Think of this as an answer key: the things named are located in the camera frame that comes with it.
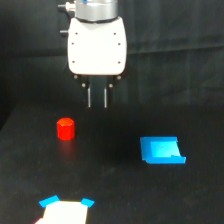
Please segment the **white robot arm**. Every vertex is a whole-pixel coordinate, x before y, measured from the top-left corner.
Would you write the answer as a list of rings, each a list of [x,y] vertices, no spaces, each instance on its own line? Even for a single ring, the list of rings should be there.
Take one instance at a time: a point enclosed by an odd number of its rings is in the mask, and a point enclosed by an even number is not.
[[[123,19],[118,15],[118,0],[73,0],[58,6],[69,18],[69,28],[60,35],[67,38],[68,68],[87,90],[91,107],[90,76],[104,77],[104,107],[108,89],[120,79],[127,58],[127,39]]]

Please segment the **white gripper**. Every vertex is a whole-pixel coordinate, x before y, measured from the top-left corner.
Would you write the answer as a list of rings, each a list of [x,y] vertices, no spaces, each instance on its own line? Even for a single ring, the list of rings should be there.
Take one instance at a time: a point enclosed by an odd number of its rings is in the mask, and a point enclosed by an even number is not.
[[[123,19],[106,23],[85,23],[72,18],[69,28],[61,30],[67,38],[69,70],[84,77],[81,85],[87,89],[87,104],[91,108],[89,76],[119,76],[125,69],[127,39]],[[104,88],[104,108],[108,107],[108,90]]]

